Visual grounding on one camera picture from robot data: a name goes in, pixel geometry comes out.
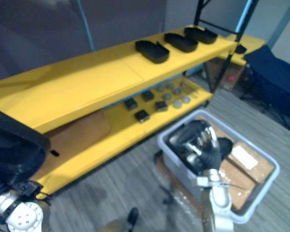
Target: black chair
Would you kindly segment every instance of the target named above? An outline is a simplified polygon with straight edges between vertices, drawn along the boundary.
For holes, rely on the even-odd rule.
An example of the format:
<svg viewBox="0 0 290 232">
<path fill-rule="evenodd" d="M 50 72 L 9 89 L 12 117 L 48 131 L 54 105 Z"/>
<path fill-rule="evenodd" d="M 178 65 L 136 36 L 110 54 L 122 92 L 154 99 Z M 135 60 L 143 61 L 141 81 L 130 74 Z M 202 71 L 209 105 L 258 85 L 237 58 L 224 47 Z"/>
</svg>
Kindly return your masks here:
<svg viewBox="0 0 290 232">
<path fill-rule="evenodd" d="M 241 99 L 250 100 L 246 94 L 251 93 L 265 103 L 265 109 L 274 108 L 290 130 L 286 121 L 286 116 L 290 118 L 290 64 L 276 58 L 266 45 L 246 55 L 245 60 L 252 70 L 251 85 Z"/>
</svg>

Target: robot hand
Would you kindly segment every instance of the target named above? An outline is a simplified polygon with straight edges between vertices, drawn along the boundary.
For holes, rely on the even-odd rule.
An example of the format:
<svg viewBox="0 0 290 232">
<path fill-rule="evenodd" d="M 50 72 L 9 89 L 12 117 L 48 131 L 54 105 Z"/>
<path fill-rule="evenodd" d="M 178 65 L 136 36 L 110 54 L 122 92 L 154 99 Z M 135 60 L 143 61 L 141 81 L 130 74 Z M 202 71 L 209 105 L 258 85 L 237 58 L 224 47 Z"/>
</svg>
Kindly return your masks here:
<svg viewBox="0 0 290 232">
<path fill-rule="evenodd" d="M 231 152 L 232 142 L 217 138 L 204 120 L 194 120 L 169 138 L 169 145 L 186 166 L 196 174 L 192 185 L 202 188 L 203 229 L 205 232 L 232 232 L 231 197 L 219 174 L 223 159 Z"/>
</svg>

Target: yellow shelf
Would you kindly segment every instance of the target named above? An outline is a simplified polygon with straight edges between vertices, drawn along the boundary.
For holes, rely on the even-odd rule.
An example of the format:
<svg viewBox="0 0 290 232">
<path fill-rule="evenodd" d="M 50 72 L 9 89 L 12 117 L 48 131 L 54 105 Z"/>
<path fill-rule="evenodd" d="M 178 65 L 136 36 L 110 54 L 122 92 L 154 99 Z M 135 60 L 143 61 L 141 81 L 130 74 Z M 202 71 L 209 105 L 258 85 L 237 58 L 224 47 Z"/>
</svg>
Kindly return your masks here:
<svg viewBox="0 0 290 232">
<path fill-rule="evenodd" d="M 174 98 L 173 95 L 173 99 L 167 102 L 166 112 L 157 113 L 154 102 L 161 101 L 162 94 L 169 91 L 165 90 L 161 93 L 155 89 L 151 90 L 155 99 L 149 102 L 144 102 L 140 96 L 134 97 L 138 107 L 133 111 L 128 111 L 123 103 L 104 110 L 104 116 L 111 127 L 110 134 L 48 174 L 36 178 L 35 180 L 44 186 L 43 192 L 48 194 L 55 192 L 212 97 L 211 93 L 186 78 L 177 78 L 172 82 L 179 86 L 182 80 L 185 80 L 189 87 L 184 88 L 185 92 L 178 97 Z M 191 102 L 183 103 L 180 109 L 175 109 L 172 106 L 173 101 L 184 95 L 190 96 Z M 150 119 L 142 124 L 134 118 L 134 113 L 141 109 L 145 109 L 150 114 Z"/>
<path fill-rule="evenodd" d="M 163 35 L 143 38 L 170 50 L 162 64 L 148 61 L 129 42 L 0 80 L 0 111 L 45 133 L 236 47 L 218 38 L 183 53 L 165 44 Z"/>
<path fill-rule="evenodd" d="M 234 41 L 235 35 L 231 34 L 226 39 Z M 249 36 L 249 35 L 243 35 L 240 40 L 240 44 L 244 46 L 245 48 L 247 48 L 247 50 L 243 54 L 234 53 L 231 58 L 231 62 L 238 64 L 240 66 L 244 66 L 246 65 L 246 60 L 244 60 L 244 55 L 249 54 L 261 48 L 265 44 L 265 41 L 262 39 L 258 39 L 256 37 Z M 226 59 L 227 57 L 228 57 L 228 53 L 222 53 L 219 55 L 219 58 L 221 59 Z"/>
</svg>

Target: gray storage bin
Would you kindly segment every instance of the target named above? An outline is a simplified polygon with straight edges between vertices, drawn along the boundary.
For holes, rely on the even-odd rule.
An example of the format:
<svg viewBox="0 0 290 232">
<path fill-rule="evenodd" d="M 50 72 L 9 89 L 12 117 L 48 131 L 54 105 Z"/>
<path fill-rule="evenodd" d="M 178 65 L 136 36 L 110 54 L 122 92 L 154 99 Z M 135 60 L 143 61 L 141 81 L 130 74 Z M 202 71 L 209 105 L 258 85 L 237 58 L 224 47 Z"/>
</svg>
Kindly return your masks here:
<svg viewBox="0 0 290 232">
<path fill-rule="evenodd" d="M 263 150 L 259 147 L 255 146 L 252 142 L 247 140 L 245 137 L 234 131 L 232 128 L 225 125 L 222 121 L 211 115 L 205 110 L 196 110 L 183 118 L 182 120 L 178 121 L 176 124 L 172 125 L 165 131 L 163 131 L 158 136 L 158 145 L 163 150 L 163 161 L 166 167 L 183 183 L 183 185 L 189 190 L 189 192 L 198 200 L 200 201 L 201 192 L 199 188 L 191 186 L 191 180 L 195 178 L 195 174 L 191 172 L 185 164 L 180 160 L 180 158 L 167 146 L 165 143 L 168 135 L 172 133 L 174 130 L 179 128 L 181 125 L 185 125 L 190 121 L 194 120 L 196 117 L 203 116 L 204 118 L 208 119 L 210 122 L 214 123 L 217 127 L 219 127 L 224 133 L 234 139 L 234 142 L 243 141 L 248 144 L 252 149 L 257 151 L 260 155 L 262 155 L 267 161 L 269 161 L 273 166 L 274 169 L 272 173 L 268 176 L 263 184 L 257 185 L 249 198 L 247 199 L 246 203 L 244 204 L 243 208 L 239 211 L 232 211 L 231 218 L 234 223 L 237 224 L 244 224 L 249 221 L 252 214 L 254 213 L 256 207 L 260 204 L 262 199 L 264 198 L 265 194 L 269 190 L 273 181 L 277 178 L 280 172 L 279 164 L 275 159 L 273 159 L 270 155 L 266 154 Z"/>
</svg>

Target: black tray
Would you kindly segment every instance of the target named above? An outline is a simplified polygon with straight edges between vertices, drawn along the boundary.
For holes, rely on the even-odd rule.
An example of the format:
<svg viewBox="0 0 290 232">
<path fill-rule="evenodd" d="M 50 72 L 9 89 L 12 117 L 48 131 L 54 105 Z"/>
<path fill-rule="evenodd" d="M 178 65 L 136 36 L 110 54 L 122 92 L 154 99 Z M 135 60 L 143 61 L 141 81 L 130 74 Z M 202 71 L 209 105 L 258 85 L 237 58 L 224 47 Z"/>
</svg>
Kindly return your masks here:
<svg viewBox="0 0 290 232">
<path fill-rule="evenodd" d="M 199 28 L 185 28 L 184 33 L 187 37 L 200 41 L 205 44 L 212 44 L 217 39 L 217 34 L 205 28 L 201 30 Z"/>
<path fill-rule="evenodd" d="M 165 34 L 164 40 L 183 52 L 193 52 L 198 45 L 198 42 L 191 38 L 173 33 Z"/>
</svg>

